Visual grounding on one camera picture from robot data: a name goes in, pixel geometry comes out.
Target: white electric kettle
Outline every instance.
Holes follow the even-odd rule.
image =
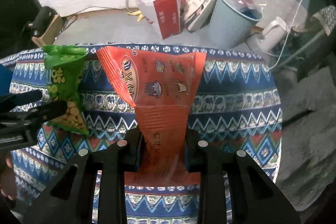
[[[281,17],[276,17],[261,33],[249,37],[246,42],[250,47],[259,47],[268,52],[287,34],[288,27]]]

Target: person's hand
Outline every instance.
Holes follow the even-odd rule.
[[[10,200],[16,198],[15,174],[10,153],[0,153],[0,192]]]

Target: green snack bag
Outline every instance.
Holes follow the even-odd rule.
[[[88,135],[83,118],[78,86],[82,80],[86,48],[75,46],[44,46],[47,90],[53,101],[66,101],[66,114],[48,122],[48,125]]]

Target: white pitcher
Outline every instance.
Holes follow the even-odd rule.
[[[287,34],[288,27],[281,17],[276,17],[263,31],[258,34],[257,45],[263,51],[269,51]]]

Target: blue tablecloth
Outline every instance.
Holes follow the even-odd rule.
[[[38,145],[13,151],[18,198],[32,202],[72,155],[86,148],[97,151],[122,139],[135,127],[134,110],[114,92],[96,51],[104,45],[87,47],[83,80],[79,87],[90,129],[88,137],[43,126]],[[268,66],[256,55],[212,48],[149,44],[114,44],[116,47],[166,52],[174,55],[200,51],[207,53],[203,76],[188,119],[204,140],[227,152],[244,149],[276,180],[281,154],[280,99]],[[10,92],[34,89],[48,100],[43,52],[23,51],[0,60],[15,65]],[[18,107],[27,110],[39,102]],[[100,175],[98,174],[93,220],[97,221]],[[199,186],[133,187],[126,186],[126,208],[130,224],[187,224],[197,219]],[[228,219],[230,194],[226,193]]]

